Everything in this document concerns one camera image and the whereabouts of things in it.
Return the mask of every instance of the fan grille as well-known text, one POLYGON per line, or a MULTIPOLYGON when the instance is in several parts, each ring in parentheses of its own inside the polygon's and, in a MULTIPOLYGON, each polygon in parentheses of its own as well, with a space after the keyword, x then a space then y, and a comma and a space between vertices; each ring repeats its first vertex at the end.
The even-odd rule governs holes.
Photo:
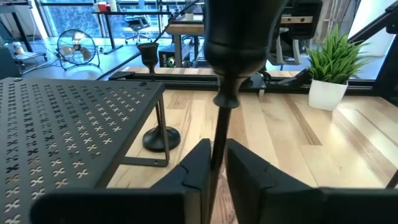
POLYGON ((89 63, 96 54, 94 40, 78 29, 63 32, 58 38, 57 48, 60 56, 74 65, 89 63))

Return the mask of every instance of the wooden tabletop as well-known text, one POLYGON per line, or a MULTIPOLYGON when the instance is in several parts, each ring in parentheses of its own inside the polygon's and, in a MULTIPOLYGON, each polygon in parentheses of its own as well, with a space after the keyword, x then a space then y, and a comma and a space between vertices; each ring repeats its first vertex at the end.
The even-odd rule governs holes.
MULTIPOLYGON (((166 90, 166 123, 181 134, 166 168, 119 166, 108 187, 150 187, 202 138, 214 140, 216 92, 166 90)), ((240 93, 228 137, 311 186, 383 188, 398 167, 398 108, 380 97, 345 96, 333 112, 308 105, 308 95, 240 93)), ((159 157, 142 146, 157 125, 155 111, 129 156, 159 157)))
MULTIPOLYGON (((123 71, 149 73, 147 67, 127 67, 123 71)), ((182 75, 215 75, 211 68, 155 68, 156 73, 182 75)), ((269 71, 272 77, 294 77, 296 71, 269 71)))

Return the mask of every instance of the red object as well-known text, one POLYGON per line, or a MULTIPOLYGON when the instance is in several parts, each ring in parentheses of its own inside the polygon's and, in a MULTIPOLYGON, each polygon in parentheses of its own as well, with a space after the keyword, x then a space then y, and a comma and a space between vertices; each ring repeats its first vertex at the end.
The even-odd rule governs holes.
POLYGON ((102 2, 99 3, 98 8, 99 8, 99 11, 106 12, 106 4, 105 3, 102 3, 102 2))

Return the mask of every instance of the black metal frame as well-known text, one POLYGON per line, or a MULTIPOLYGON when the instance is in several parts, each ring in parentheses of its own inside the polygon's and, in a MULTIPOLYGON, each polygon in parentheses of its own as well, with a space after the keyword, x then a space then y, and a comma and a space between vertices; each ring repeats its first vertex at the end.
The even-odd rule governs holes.
POLYGON ((156 106, 156 117, 158 120, 158 125, 162 130, 163 141, 165 145, 165 159, 152 159, 152 158, 140 158, 140 157, 129 157, 126 156, 121 164, 124 165, 137 165, 137 166, 153 166, 153 167, 167 167, 170 160, 170 149, 169 149, 169 139, 166 132, 166 119, 164 111, 163 96, 160 97, 156 106))

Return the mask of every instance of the white pot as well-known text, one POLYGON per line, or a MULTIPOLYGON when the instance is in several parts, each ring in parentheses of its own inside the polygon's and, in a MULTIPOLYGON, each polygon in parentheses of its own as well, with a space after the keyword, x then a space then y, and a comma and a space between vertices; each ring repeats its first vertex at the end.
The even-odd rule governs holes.
POLYGON ((348 83, 345 85, 312 80, 308 103, 313 108, 333 111, 343 99, 348 83))

